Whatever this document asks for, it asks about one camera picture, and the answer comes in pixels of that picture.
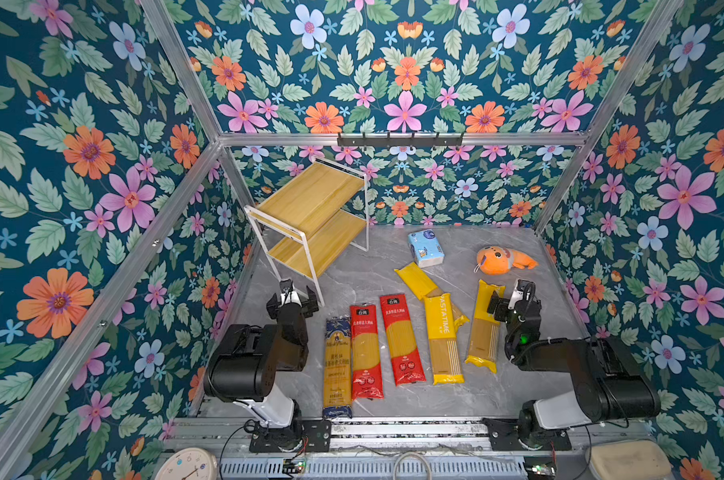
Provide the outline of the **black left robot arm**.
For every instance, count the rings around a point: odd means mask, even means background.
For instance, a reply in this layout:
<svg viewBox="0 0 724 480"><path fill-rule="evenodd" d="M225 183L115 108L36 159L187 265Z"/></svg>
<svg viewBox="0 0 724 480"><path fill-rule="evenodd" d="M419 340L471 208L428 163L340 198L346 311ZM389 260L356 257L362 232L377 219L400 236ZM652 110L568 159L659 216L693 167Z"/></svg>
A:
<svg viewBox="0 0 724 480"><path fill-rule="evenodd" d="M290 280L269 299L272 324L230 326L212 353L203 387L206 395L244 407L254 418L255 441L292 451L305 439L296 400L276 385L277 373L301 372L309 356L306 320L319 310L317 294L301 295Z"/></svg>

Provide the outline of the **blue gold spaghetti pack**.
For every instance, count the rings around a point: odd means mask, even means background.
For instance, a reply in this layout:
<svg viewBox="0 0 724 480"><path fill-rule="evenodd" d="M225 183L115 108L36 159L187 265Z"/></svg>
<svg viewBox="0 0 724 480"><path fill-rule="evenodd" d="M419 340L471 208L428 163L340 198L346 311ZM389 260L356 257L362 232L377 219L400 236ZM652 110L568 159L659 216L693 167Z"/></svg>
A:
<svg viewBox="0 0 724 480"><path fill-rule="evenodd" d="M352 345L349 316L326 322L323 383L324 419L352 418Z"/></svg>

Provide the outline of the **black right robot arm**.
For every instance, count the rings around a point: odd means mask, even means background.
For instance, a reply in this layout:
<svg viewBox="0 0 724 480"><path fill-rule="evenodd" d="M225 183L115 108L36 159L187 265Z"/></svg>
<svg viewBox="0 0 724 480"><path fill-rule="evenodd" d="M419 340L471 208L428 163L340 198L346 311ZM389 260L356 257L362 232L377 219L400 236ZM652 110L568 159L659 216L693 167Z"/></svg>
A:
<svg viewBox="0 0 724 480"><path fill-rule="evenodd" d="M651 419L661 411L657 389L629 348L613 338L543 339L536 285L521 281L512 297L494 293L487 313L507 326L504 353L521 371L566 373L570 391L523 404L511 436L521 446L554 447L565 431L602 422Z"/></svg>

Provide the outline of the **yellow Pastatime spaghetti pack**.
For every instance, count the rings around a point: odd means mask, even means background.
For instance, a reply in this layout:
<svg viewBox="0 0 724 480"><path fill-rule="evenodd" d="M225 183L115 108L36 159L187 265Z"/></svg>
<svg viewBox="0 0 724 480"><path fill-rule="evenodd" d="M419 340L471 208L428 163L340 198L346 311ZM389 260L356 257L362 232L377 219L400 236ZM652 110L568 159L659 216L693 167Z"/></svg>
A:
<svg viewBox="0 0 724 480"><path fill-rule="evenodd" d="M451 296L426 297L424 307L434 384L463 383Z"/></svg>

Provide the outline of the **red spaghetti pack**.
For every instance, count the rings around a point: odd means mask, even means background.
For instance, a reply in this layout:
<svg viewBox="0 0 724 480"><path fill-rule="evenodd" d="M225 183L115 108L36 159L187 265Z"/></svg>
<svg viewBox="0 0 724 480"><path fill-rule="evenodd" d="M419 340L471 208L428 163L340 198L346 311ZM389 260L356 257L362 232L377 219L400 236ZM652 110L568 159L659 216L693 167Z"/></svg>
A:
<svg viewBox="0 0 724 480"><path fill-rule="evenodd" d="M380 297L392 371L397 386L425 382L421 357L404 294Z"/></svg>
<svg viewBox="0 0 724 480"><path fill-rule="evenodd" d="M352 399L384 399L376 307L352 305Z"/></svg>

